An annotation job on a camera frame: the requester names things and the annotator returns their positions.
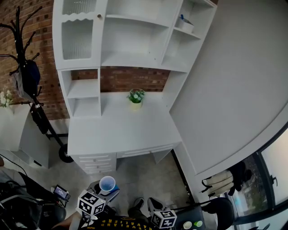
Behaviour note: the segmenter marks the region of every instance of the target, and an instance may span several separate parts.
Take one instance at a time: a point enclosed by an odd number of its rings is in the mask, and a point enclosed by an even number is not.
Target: blue cup
[[[111,176],[103,177],[99,182],[100,189],[105,192],[113,192],[118,189],[115,179]]]

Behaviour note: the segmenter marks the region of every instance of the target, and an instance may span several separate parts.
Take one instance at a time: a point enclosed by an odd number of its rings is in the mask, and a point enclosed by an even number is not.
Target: wheel
[[[65,163],[71,163],[74,160],[72,159],[71,156],[67,155],[67,149],[68,149],[68,144],[63,145],[60,149],[59,149],[59,157],[60,159],[65,162]]]

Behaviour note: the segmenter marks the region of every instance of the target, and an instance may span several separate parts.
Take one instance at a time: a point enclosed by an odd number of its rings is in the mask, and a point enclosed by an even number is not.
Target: plastic cup
[[[203,222],[202,222],[202,221],[197,221],[197,222],[194,222],[194,225],[195,225],[196,227],[201,227],[201,226],[202,226],[202,224],[203,224]]]
[[[115,188],[115,185],[115,179],[111,176],[105,176],[99,182],[100,189],[105,192],[112,191]]]
[[[185,230],[190,229],[192,227],[192,223],[190,221],[187,221],[183,224],[183,228]]]

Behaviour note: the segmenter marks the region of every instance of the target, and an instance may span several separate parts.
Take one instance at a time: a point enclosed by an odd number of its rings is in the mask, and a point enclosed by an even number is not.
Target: potted plant
[[[5,93],[4,91],[0,92],[0,106],[5,108],[9,115],[14,114],[10,107],[12,101],[12,93],[10,92],[10,90],[7,90],[7,93]]]
[[[132,110],[135,111],[142,107],[142,101],[143,101],[144,95],[145,95],[145,91],[142,89],[139,91],[130,90],[127,98],[130,101],[130,108]]]

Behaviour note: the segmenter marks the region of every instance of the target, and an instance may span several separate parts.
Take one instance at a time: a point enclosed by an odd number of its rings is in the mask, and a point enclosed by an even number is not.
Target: small screen
[[[62,188],[60,188],[59,186],[56,186],[54,193],[58,195],[59,197],[61,197],[62,199],[66,199],[67,192],[63,190]]]

